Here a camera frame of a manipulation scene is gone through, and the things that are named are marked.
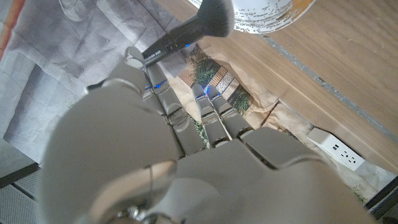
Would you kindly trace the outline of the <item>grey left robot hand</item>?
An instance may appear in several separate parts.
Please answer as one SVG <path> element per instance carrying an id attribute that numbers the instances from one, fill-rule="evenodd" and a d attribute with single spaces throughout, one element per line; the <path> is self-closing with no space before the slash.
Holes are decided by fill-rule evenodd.
<path id="1" fill-rule="evenodd" d="M 41 223 L 374 223 L 315 151 L 194 91 L 205 147 L 135 47 L 60 119 L 42 160 Z"/>

